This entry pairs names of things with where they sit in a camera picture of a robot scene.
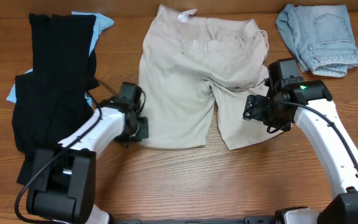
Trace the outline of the beige shorts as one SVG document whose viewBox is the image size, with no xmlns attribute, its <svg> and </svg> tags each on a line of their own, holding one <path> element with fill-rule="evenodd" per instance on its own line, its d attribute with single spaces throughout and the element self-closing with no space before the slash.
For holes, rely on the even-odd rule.
<svg viewBox="0 0 358 224">
<path fill-rule="evenodd" d="M 271 138 L 261 122 L 242 117 L 247 97 L 267 92 L 268 35 L 256 21 L 197 17 L 160 5 L 142 50 L 139 85 L 149 121 L 144 146 L 204 146 L 213 116 L 230 150 Z"/>
</svg>

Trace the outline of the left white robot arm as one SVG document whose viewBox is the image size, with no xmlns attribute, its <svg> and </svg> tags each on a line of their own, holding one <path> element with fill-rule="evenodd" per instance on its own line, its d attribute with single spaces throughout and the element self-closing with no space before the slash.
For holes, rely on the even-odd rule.
<svg viewBox="0 0 358 224">
<path fill-rule="evenodd" d="M 21 194 L 38 223 L 113 223 L 95 204 L 96 160 L 113 140 L 129 144 L 148 138 L 147 118 L 140 115 L 145 100 L 140 86 L 124 82 L 71 136 L 36 150 L 32 177 Z"/>
</svg>

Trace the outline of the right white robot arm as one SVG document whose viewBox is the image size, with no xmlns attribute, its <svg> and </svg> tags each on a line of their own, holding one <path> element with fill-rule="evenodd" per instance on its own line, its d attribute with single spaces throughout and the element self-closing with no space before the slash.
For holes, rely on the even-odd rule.
<svg viewBox="0 0 358 224">
<path fill-rule="evenodd" d="M 358 223 L 358 149 L 341 123 L 323 81 L 304 81 L 293 59 L 268 66 L 265 96 L 249 95 L 244 120 L 257 120 L 269 134 L 296 124 L 311 143 L 329 180 L 332 202 L 323 210 L 291 207 L 274 215 L 247 217 L 245 223 Z"/>
</svg>

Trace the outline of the black garment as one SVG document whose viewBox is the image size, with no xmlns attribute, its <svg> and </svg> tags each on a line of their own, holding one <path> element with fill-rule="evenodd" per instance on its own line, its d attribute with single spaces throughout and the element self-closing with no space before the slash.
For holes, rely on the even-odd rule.
<svg viewBox="0 0 358 224">
<path fill-rule="evenodd" d="M 98 87 L 95 52 L 90 50 L 94 15 L 48 17 L 29 14 L 33 70 L 15 77 L 12 128 L 25 155 L 18 184 L 32 175 L 35 150 L 74 133 L 93 114 L 85 93 Z"/>
</svg>

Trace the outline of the folded blue jeans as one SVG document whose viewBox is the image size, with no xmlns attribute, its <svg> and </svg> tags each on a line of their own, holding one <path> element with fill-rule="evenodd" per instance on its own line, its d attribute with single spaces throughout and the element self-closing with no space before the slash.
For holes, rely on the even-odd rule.
<svg viewBox="0 0 358 224">
<path fill-rule="evenodd" d="M 275 24 L 301 71 L 340 78 L 358 67 L 358 48 L 345 5 L 287 4 Z"/>
</svg>

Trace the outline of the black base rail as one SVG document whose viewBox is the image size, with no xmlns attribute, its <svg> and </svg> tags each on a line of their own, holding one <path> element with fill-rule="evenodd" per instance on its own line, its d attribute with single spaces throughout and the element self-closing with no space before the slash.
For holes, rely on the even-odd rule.
<svg viewBox="0 0 358 224">
<path fill-rule="evenodd" d="M 114 219 L 114 224 L 277 224 L 274 216 L 248 216 L 244 218 L 187 219 L 187 220 L 140 220 Z"/>
</svg>

